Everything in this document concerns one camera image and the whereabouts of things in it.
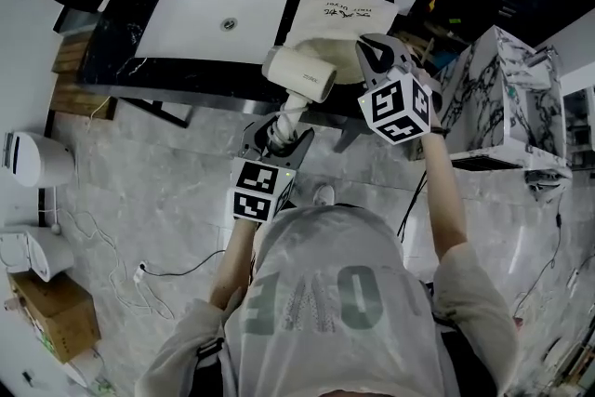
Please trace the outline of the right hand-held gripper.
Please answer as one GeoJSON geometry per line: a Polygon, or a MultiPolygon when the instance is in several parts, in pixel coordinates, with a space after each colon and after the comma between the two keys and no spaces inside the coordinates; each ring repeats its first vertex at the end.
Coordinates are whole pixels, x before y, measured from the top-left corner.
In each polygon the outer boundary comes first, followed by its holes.
{"type": "Polygon", "coordinates": [[[431,89],[414,75],[405,44],[391,35],[366,33],[355,51],[367,87],[358,104],[368,127],[391,145],[428,134],[431,89]]]}

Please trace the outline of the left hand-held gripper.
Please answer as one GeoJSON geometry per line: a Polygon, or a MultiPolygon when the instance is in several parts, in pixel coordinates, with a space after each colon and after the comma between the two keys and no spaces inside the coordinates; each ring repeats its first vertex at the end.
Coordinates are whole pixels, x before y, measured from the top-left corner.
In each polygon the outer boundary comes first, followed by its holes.
{"type": "Polygon", "coordinates": [[[271,223],[289,200],[298,170],[314,140],[313,128],[280,150],[275,132],[278,115],[271,113],[243,131],[231,168],[231,212],[234,218],[271,223]],[[267,165],[259,161],[278,161],[267,165]]]}

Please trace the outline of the cream drawstring bag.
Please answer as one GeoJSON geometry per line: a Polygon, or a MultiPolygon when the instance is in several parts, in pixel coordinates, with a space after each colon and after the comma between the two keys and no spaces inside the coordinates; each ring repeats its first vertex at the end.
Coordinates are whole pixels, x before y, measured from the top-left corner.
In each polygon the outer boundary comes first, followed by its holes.
{"type": "Polygon", "coordinates": [[[300,0],[284,45],[335,65],[336,84],[360,84],[356,42],[366,33],[387,33],[398,12],[386,0],[300,0]]]}

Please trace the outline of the cream hair dryer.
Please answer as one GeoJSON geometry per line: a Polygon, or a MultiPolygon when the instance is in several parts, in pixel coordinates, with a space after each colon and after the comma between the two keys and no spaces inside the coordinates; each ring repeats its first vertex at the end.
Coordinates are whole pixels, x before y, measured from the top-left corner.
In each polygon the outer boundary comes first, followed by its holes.
{"type": "Polygon", "coordinates": [[[274,46],[262,65],[263,76],[285,89],[287,100],[268,127],[268,142],[275,152],[284,152],[297,140],[301,115],[313,102],[323,103],[337,76],[332,63],[309,57],[286,46],[274,46]]]}

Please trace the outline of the person's right forearm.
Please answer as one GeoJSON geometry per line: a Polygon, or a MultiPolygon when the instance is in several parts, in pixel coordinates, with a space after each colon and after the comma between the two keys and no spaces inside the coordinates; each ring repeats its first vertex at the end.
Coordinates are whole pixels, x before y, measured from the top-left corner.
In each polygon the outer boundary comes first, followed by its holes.
{"type": "Polygon", "coordinates": [[[438,260],[442,261],[451,248],[467,242],[465,209],[444,138],[429,133],[421,142],[432,238],[438,260]]]}

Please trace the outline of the person's left forearm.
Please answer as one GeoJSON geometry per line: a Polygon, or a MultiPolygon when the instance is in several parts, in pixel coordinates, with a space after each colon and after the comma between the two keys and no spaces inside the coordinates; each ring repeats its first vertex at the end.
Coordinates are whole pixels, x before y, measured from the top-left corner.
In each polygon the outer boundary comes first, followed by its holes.
{"type": "Polygon", "coordinates": [[[235,220],[231,238],[211,286],[209,303],[225,310],[233,296],[243,297],[250,283],[253,244],[258,224],[244,218],[235,220]]]}

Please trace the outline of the person's right hand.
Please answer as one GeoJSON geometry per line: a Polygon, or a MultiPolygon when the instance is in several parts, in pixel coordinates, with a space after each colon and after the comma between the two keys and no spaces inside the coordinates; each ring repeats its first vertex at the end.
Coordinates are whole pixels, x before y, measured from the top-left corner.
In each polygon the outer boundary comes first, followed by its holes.
{"type": "Polygon", "coordinates": [[[411,61],[413,64],[413,73],[419,82],[422,85],[427,86],[431,89],[431,103],[432,106],[430,108],[430,116],[431,116],[431,126],[432,127],[441,127],[442,123],[439,119],[437,113],[440,111],[443,105],[443,98],[442,98],[442,91],[441,91],[441,84],[438,80],[434,79],[429,75],[429,73],[422,67],[419,57],[417,56],[415,50],[411,46],[406,47],[409,55],[411,57],[411,61]]]}

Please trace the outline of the person's right white shoe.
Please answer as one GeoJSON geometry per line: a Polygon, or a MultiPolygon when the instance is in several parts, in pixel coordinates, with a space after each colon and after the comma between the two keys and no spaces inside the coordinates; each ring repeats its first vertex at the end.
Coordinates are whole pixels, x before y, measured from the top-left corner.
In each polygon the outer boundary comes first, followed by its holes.
{"type": "Polygon", "coordinates": [[[319,206],[330,206],[336,202],[335,189],[331,185],[320,186],[313,196],[313,204],[319,206]]]}

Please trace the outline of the white marble pattern cabinet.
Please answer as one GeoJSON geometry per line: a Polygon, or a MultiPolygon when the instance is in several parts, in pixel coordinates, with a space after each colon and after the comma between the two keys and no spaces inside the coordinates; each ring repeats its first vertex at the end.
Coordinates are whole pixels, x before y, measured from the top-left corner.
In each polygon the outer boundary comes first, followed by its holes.
{"type": "Polygon", "coordinates": [[[454,167],[467,171],[566,166],[560,60],[489,28],[437,75],[438,116],[454,167]]]}

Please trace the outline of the white rectangular sink basin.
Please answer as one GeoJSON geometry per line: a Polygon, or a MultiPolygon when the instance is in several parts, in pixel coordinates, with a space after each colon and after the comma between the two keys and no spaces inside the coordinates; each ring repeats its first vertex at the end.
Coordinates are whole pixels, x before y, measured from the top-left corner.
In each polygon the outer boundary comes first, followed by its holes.
{"type": "Polygon", "coordinates": [[[261,64],[287,0],[159,0],[137,58],[261,64]]]}

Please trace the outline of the black marble vanity table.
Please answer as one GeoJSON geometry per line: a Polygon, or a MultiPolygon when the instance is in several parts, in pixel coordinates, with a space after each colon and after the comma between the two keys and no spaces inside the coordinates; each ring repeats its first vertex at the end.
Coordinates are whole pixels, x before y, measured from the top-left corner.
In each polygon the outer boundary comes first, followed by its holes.
{"type": "MultiPolygon", "coordinates": [[[[286,93],[267,85],[257,66],[210,60],[137,59],[134,54],[158,0],[112,0],[101,15],[81,61],[77,83],[117,98],[166,101],[257,113],[280,106],[286,93]]],[[[284,2],[277,42],[285,39],[298,0],[284,2]]]]}

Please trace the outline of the person's white printed shirt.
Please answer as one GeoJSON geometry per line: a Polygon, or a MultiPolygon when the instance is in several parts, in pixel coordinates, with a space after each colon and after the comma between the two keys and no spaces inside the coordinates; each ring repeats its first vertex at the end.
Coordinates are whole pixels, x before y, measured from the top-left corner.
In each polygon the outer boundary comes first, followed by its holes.
{"type": "Polygon", "coordinates": [[[470,244],[426,286],[372,212],[293,208],[266,228],[246,292],[193,301],[135,397],[501,397],[518,348],[470,244]]]}

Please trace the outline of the wooden plank platform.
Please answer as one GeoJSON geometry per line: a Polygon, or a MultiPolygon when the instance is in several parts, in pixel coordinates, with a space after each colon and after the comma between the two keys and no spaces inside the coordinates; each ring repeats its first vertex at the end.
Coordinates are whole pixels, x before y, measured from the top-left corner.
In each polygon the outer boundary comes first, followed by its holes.
{"type": "Polygon", "coordinates": [[[111,121],[117,99],[85,91],[76,84],[92,32],[65,36],[60,44],[51,71],[57,75],[49,110],[111,121]]]}

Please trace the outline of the white bin with dark strip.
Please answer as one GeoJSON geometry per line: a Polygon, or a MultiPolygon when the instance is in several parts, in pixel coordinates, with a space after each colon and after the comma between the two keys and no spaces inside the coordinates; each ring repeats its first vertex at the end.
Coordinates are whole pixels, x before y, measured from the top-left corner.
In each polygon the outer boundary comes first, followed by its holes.
{"type": "Polygon", "coordinates": [[[37,189],[67,184],[75,170],[73,154],[66,146],[24,131],[5,134],[0,165],[21,186],[37,189]]]}

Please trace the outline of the plain white lidded bin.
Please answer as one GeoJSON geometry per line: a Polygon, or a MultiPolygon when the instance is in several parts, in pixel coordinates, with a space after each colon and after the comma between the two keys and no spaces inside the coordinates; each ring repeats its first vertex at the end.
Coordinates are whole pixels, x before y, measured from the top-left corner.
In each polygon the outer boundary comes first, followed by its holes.
{"type": "Polygon", "coordinates": [[[68,241],[50,228],[27,225],[0,228],[0,265],[8,273],[33,271],[48,283],[74,265],[68,241]]]}

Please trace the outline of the brown cardboard box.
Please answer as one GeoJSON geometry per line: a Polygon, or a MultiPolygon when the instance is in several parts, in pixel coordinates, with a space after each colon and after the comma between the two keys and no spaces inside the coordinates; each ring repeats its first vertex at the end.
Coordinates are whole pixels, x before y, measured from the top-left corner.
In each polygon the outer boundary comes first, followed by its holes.
{"type": "Polygon", "coordinates": [[[59,362],[66,364],[94,347],[101,339],[92,296],[68,274],[50,281],[32,271],[8,275],[16,298],[33,319],[33,328],[59,362]]]}

